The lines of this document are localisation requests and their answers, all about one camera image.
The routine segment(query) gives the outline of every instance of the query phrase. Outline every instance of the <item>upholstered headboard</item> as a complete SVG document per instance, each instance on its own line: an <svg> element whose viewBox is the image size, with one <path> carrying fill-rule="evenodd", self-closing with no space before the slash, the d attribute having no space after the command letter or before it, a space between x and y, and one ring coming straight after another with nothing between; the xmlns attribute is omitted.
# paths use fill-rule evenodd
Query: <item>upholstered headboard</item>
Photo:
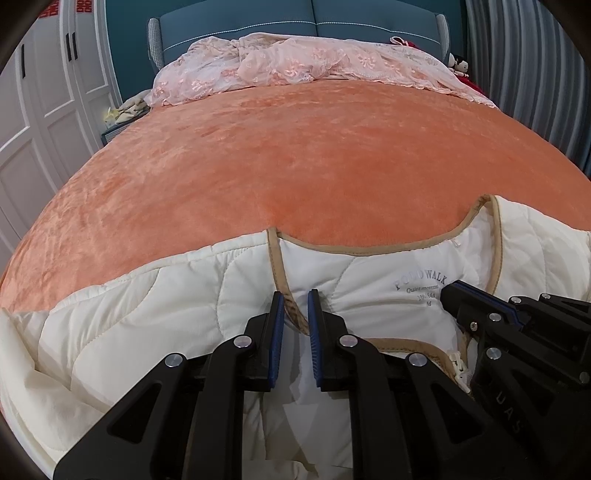
<svg viewBox="0 0 591 480"><path fill-rule="evenodd" d="M149 55L159 71L201 38L231 40L253 32L376 43L398 36L444 63L450 44L444 15L397 0L207 0L150 19Z"/></svg>

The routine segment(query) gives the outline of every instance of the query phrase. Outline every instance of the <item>red paper decoration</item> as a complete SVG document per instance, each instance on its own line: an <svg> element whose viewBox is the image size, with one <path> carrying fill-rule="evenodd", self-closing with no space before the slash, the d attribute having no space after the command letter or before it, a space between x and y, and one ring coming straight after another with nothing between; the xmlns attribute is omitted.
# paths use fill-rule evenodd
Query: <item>red paper decoration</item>
<svg viewBox="0 0 591 480"><path fill-rule="evenodd" d="M77 14L91 14L92 13L92 0L76 0L76 13Z"/></svg>
<svg viewBox="0 0 591 480"><path fill-rule="evenodd" d="M59 15L59 13L60 13L60 0L53 0L53 2L51 2L49 4L49 7L47 7L43 12L41 12L41 15L39 15L39 18L53 17L54 15Z"/></svg>

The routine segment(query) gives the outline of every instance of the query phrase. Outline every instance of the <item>lace fabric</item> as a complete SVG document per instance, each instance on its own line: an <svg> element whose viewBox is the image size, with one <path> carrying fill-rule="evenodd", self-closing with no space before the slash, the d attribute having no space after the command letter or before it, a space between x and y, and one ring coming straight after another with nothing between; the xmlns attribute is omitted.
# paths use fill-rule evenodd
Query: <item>lace fabric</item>
<svg viewBox="0 0 591 480"><path fill-rule="evenodd" d="M238 40L198 40L157 74L146 101L150 106L178 105L231 90L319 79L427 89L495 107L435 57L416 48L266 33Z"/></svg>

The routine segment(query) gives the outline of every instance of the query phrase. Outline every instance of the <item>white paneled door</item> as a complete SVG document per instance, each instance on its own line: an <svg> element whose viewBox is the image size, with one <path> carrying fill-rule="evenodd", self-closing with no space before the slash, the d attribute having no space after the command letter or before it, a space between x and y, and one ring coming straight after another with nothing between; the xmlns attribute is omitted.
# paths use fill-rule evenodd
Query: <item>white paneled door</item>
<svg viewBox="0 0 591 480"><path fill-rule="evenodd" d="M113 88L109 84L105 62L101 54L99 22L96 12L78 13L74 8L69 11L69 31L72 40L72 55L75 77L84 103L84 110L90 123L90 130L95 134L97 145L101 145L100 133L104 129L105 114L109 107L114 107Z"/></svg>
<svg viewBox="0 0 591 480"><path fill-rule="evenodd" d="M0 103L7 108L1 115L0 207L22 238L61 183L26 108L26 68L21 59L22 47L0 75Z"/></svg>
<svg viewBox="0 0 591 480"><path fill-rule="evenodd" d="M120 104L104 0L59 0L0 74L0 270L57 190L101 146Z"/></svg>

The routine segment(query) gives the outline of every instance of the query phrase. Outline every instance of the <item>zipper pull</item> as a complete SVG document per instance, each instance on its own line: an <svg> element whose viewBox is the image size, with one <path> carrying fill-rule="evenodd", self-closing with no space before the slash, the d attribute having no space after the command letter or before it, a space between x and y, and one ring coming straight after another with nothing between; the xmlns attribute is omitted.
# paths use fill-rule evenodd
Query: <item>zipper pull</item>
<svg viewBox="0 0 591 480"><path fill-rule="evenodd" d="M472 380L472 372L462 360L460 352L452 352L449 358L453 364L453 370L456 374L455 380L459 387L466 393L470 393L470 380Z"/></svg>

